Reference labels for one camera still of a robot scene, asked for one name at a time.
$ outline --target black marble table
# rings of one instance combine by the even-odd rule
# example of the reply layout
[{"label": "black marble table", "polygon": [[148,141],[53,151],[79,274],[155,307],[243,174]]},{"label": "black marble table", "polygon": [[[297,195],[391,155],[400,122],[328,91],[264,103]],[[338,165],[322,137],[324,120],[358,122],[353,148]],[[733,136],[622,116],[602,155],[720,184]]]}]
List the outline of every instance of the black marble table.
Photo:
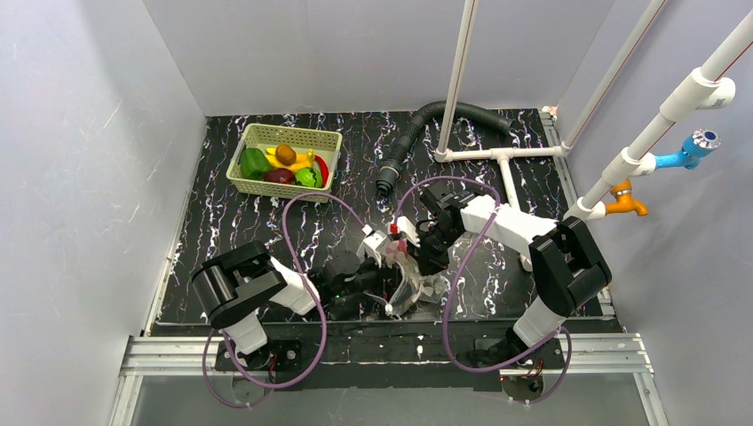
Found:
[{"label": "black marble table", "polygon": [[[473,150],[501,146],[548,146],[538,112],[534,109],[503,110],[515,119],[509,135],[475,127],[464,118],[452,128],[449,146]],[[437,175],[463,176],[487,182],[505,198],[500,171],[495,162],[470,161],[437,163],[430,150],[437,145],[440,120],[429,122],[419,137],[395,191],[386,199],[377,196],[375,179],[380,158],[407,127],[410,112],[349,114],[290,114],[226,116],[208,119],[201,159],[188,202],[187,213],[175,248],[173,267],[157,323],[161,326],[201,324],[202,307],[190,285],[190,274],[205,259],[248,241],[263,241],[270,252],[287,265],[290,254],[282,240],[281,213],[287,200],[238,193],[226,178],[234,149],[246,125],[253,122],[339,131],[343,146],[332,193],[353,206],[367,223],[384,229],[392,219],[397,197],[411,184]],[[519,203],[524,211],[539,217],[561,218],[567,209],[559,174],[547,158],[514,159]],[[404,214],[423,219],[428,213],[417,199],[406,205]],[[361,241],[357,222],[336,203],[301,202],[290,211],[289,225],[298,255],[305,267],[320,264],[340,250],[356,250]],[[470,247],[471,235],[461,238],[451,250],[451,265],[444,273],[452,278]],[[522,270],[518,254],[502,244],[486,239],[464,273],[460,294],[449,309],[454,320],[515,318],[535,297],[531,274]],[[396,320],[438,320],[442,305],[420,303]],[[586,304],[580,315],[601,315],[598,303]],[[260,310],[267,322],[300,321],[290,311],[273,304]]]}]

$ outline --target orange faucet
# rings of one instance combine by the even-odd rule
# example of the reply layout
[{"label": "orange faucet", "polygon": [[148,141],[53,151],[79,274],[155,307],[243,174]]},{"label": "orange faucet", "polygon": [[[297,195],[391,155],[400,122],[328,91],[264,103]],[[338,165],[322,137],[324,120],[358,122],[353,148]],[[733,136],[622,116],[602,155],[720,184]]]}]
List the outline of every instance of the orange faucet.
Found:
[{"label": "orange faucet", "polygon": [[625,179],[624,182],[612,188],[609,191],[616,199],[614,204],[606,205],[606,213],[611,215],[613,213],[627,213],[629,211],[635,211],[638,216],[645,216],[648,214],[648,209],[642,202],[633,199],[633,186],[630,184],[630,179]]}]

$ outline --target blue faucet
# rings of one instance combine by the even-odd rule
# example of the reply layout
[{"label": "blue faucet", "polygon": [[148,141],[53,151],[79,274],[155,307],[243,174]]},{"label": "blue faucet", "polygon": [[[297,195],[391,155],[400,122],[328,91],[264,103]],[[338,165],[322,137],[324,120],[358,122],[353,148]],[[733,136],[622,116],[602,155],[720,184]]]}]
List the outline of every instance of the blue faucet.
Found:
[{"label": "blue faucet", "polygon": [[716,132],[698,129],[683,142],[682,148],[674,154],[656,155],[656,168],[685,167],[693,170],[701,164],[701,158],[719,148],[720,139]]}]

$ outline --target white enclosure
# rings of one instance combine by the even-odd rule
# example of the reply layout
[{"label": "white enclosure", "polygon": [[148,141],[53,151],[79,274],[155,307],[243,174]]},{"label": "white enclosure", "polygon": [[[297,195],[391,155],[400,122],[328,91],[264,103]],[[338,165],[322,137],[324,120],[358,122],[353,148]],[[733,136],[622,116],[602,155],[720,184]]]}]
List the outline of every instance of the white enclosure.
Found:
[{"label": "white enclosure", "polygon": [[[205,115],[414,110],[448,93],[463,0],[0,5],[0,424],[104,424],[194,173]],[[567,134],[649,0],[481,0],[459,99],[559,103]],[[578,190],[753,7],[667,0],[568,161]],[[648,217],[592,223],[619,318],[673,424],[746,424],[753,53],[696,171],[633,180]]]},{"label": "white enclosure", "polygon": [[[612,0],[482,1],[461,100],[556,104]],[[206,115],[415,110],[447,96],[463,0],[145,0]]]},{"label": "white enclosure", "polygon": [[3,3],[0,424],[104,424],[205,120],[141,2]]}]

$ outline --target green basket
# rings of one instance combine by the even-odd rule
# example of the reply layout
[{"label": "green basket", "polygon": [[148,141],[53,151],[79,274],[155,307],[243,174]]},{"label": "green basket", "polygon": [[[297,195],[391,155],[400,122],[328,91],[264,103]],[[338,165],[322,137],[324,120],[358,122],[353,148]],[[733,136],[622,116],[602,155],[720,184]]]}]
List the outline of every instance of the green basket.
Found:
[{"label": "green basket", "polygon": [[[243,148],[255,147],[262,151],[266,148],[275,148],[280,144],[292,147],[298,153],[304,153],[313,148],[313,153],[319,155],[329,168],[327,184],[323,188],[310,188],[299,185],[275,184],[259,180],[244,179],[241,174],[241,153]],[[254,193],[268,197],[293,198],[301,193],[330,193],[332,180],[337,168],[337,157],[340,146],[343,144],[343,135],[336,131],[297,129],[295,127],[270,126],[268,124],[250,124],[243,131],[241,142],[235,149],[230,167],[227,169],[227,178],[241,193]],[[327,197],[315,195],[305,197],[302,200],[315,202],[328,202]]]}]

